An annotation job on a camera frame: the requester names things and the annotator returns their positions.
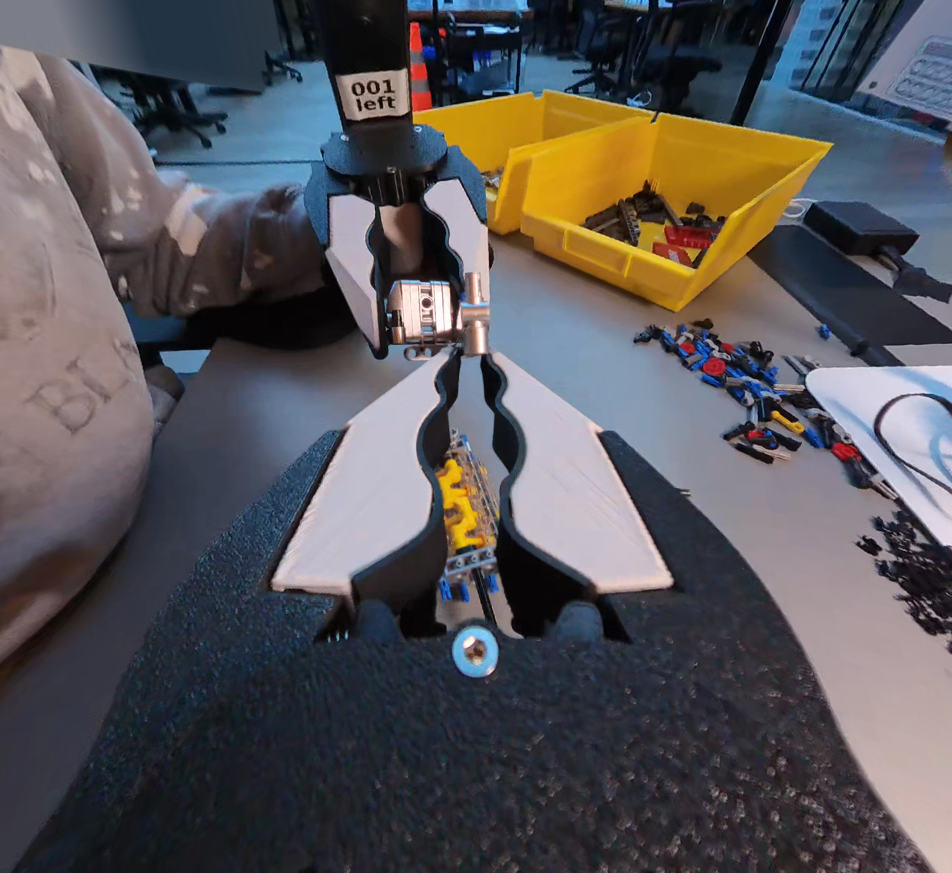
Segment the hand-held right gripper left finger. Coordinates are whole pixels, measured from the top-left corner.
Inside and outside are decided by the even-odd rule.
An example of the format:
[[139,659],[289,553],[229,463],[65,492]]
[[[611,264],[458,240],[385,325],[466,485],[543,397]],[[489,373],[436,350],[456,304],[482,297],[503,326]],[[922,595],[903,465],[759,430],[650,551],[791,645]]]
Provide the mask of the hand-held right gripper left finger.
[[435,470],[461,354],[442,351],[353,417],[271,577],[279,592],[420,598],[446,562]]

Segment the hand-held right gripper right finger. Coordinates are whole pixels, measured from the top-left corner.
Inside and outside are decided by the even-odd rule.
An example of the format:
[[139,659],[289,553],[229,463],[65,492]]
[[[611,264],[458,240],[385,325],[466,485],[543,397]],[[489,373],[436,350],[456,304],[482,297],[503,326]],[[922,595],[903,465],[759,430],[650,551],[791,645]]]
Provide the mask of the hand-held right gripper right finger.
[[500,516],[517,552],[597,595],[674,579],[602,440],[606,432],[501,353],[482,357]]

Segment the clear engine block yellow crankshaft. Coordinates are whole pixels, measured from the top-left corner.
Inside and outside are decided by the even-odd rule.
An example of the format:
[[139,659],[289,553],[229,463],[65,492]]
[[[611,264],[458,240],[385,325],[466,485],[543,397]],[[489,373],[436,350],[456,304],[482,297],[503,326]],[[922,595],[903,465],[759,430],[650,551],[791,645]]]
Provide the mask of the clear engine block yellow crankshaft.
[[445,604],[478,600],[482,616],[497,622],[492,597],[499,595],[496,559],[499,504],[489,474],[466,434],[449,432],[449,446],[436,470],[442,493],[447,555],[438,583]]

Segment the grey beam with motor block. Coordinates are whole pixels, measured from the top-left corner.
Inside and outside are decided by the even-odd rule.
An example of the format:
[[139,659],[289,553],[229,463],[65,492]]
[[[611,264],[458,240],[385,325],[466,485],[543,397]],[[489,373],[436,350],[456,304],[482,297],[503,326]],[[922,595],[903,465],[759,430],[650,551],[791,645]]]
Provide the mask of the grey beam with motor block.
[[464,356],[485,356],[489,329],[489,301],[478,271],[466,273],[460,294],[445,281],[400,280],[387,297],[389,341],[402,346],[410,362],[426,361],[455,345]]

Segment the yellow storage bin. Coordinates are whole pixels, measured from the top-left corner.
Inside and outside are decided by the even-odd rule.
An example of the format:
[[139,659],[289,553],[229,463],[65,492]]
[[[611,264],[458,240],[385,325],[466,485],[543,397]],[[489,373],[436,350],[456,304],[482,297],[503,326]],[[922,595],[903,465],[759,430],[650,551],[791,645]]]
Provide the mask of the yellow storage bin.
[[498,235],[517,232],[536,155],[564,138],[630,120],[650,122],[654,112],[546,90],[427,110],[422,123],[442,132],[484,177],[487,226]]

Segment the orange traffic cone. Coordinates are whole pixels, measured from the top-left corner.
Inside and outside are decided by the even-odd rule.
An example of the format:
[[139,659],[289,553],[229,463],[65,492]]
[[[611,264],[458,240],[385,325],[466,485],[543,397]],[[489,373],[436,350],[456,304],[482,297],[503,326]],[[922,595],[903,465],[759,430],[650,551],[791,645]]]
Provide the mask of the orange traffic cone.
[[410,23],[409,48],[411,108],[416,115],[430,110],[433,107],[428,74],[423,57],[420,24],[416,21],[411,21]]

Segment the black mesh cushion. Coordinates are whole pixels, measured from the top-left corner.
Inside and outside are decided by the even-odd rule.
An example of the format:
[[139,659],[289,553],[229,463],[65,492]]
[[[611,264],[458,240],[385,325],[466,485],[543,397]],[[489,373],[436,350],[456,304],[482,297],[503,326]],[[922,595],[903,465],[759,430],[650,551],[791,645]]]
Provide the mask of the black mesh cushion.
[[208,350],[220,339],[270,349],[299,351],[334,343],[356,330],[335,283],[274,303],[207,308],[188,318],[148,318],[124,305],[143,353]]

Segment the yellow bin with brick parts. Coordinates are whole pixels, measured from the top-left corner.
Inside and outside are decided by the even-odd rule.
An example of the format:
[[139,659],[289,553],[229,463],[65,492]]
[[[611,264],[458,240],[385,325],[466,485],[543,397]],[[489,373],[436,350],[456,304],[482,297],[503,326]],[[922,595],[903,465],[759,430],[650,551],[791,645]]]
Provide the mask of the yellow bin with brick parts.
[[[669,114],[564,138],[532,161],[521,231],[535,251],[678,312],[779,224],[832,148],[818,141]],[[727,222],[695,269],[584,228],[585,219],[649,181],[684,211]]]

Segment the heap of black beams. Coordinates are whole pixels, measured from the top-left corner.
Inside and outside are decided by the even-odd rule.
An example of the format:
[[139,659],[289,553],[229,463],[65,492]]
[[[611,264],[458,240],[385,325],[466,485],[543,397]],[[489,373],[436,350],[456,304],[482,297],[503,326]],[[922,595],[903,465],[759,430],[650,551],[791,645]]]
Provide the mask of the heap of black beams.
[[726,216],[712,217],[706,206],[697,201],[691,201],[684,211],[677,211],[655,184],[645,181],[640,190],[588,216],[583,225],[631,247],[651,250],[655,242],[667,243],[663,229],[668,224],[719,228],[721,233],[726,222]]

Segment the pile of mixed brick parts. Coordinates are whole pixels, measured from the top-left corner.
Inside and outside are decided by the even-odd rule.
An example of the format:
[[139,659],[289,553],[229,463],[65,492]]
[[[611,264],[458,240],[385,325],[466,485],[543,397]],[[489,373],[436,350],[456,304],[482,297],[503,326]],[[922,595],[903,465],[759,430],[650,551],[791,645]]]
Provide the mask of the pile of mixed brick parts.
[[710,319],[649,323],[632,343],[658,344],[693,379],[736,403],[743,418],[720,438],[748,459],[773,465],[809,446],[836,459],[851,486],[898,502],[898,493],[808,389],[807,375],[820,367],[809,356],[782,355],[776,362],[757,340],[727,341]]

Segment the black office chair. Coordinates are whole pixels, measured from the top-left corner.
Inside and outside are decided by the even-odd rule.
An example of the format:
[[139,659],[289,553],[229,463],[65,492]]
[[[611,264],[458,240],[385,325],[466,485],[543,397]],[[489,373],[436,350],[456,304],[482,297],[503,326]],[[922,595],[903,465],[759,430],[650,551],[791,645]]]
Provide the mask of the black office chair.
[[626,6],[593,0],[580,8],[574,56],[585,64],[570,95],[695,116],[686,105],[692,83],[718,73],[721,60],[698,46],[711,0],[673,0],[665,6]]

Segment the white document stand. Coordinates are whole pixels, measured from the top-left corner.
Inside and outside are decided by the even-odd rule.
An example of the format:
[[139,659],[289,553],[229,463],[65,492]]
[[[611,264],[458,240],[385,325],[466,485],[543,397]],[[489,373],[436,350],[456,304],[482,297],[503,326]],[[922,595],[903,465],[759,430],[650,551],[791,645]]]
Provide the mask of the white document stand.
[[820,368],[811,395],[933,538],[951,546],[951,368]]

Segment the person's torso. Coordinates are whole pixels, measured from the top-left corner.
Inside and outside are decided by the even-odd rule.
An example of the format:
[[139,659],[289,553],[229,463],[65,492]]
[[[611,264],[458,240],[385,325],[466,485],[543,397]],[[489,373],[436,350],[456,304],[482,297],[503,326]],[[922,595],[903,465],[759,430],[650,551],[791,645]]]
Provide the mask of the person's torso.
[[2,47],[2,662],[129,530],[154,407],[108,252],[148,258],[194,198],[70,64]]

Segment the pile of black pins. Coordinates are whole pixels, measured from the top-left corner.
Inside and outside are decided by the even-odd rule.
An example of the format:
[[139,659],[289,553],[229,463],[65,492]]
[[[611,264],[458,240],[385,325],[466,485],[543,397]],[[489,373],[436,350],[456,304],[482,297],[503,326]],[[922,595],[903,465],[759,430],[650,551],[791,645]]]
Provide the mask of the pile of black pins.
[[951,652],[951,552],[907,509],[874,517],[871,532],[855,545],[871,558],[877,574],[896,587],[894,598],[926,634]]

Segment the printed instruction sheet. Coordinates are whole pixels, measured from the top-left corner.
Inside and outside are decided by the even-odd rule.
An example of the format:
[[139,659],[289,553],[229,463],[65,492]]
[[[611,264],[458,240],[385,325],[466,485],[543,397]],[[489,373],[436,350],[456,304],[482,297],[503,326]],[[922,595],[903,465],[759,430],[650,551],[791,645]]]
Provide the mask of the printed instruction sheet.
[[951,120],[951,0],[923,0],[857,92]]

